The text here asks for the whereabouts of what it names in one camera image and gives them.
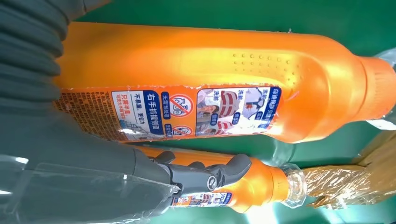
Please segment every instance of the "green background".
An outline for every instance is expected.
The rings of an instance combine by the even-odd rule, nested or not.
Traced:
[[[262,31],[291,29],[339,41],[353,53],[372,56],[396,47],[394,0],[116,0],[80,21],[227,28]],[[179,140],[155,144],[223,153],[246,153],[271,163],[275,149],[292,150],[300,167],[347,164],[379,130],[365,122],[348,124],[328,138],[288,145],[263,135]],[[230,208],[170,209],[152,224],[389,224],[396,221],[396,199],[344,210],[289,209],[272,204],[247,215]]]

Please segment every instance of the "robotic hand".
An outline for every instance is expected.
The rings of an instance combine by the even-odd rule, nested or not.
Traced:
[[[234,183],[251,166],[245,155],[210,167],[171,164],[170,152],[149,159],[82,132],[54,109],[67,25],[106,2],[0,2],[2,223],[126,223],[161,214],[174,197]]]

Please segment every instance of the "red circle symbol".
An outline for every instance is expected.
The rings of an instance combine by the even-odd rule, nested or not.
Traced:
[[[187,136],[192,134],[192,129],[188,126],[184,125],[179,125],[176,127],[173,127],[173,135],[174,136]]]
[[[175,117],[185,117],[192,112],[192,100],[182,94],[174,95],[170,98],[170,113]]]

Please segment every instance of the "bottle cap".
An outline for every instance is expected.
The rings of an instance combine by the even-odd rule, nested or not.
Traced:
[[[396,73],[384,60],[358,57],[366,72],[366,96],[354,120],[372,120],[386,115],[396,103]]]

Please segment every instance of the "orange plastic bottle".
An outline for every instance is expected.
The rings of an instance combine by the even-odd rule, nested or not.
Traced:
[[[64,49],[57,107],[119,141],[319,140],[396,102],[385,61],[319,35],[75,22]]]
[[[199,161],[206,167],[227,164],[232,155],[200,152],[176,148],[137,147],[147,156],[156,157],[164,150],[172,151],[176,159],[172,164],[188,166]],[[306,183],[302,170],[294,164],[281,168],[264,165],[251,157],[252,166],[242,179],[212,193],[190,195],[173,199],[173,207],[228,206],[239,213],[265,203],[281,202],[291,208],[301,206],[306,198]]]

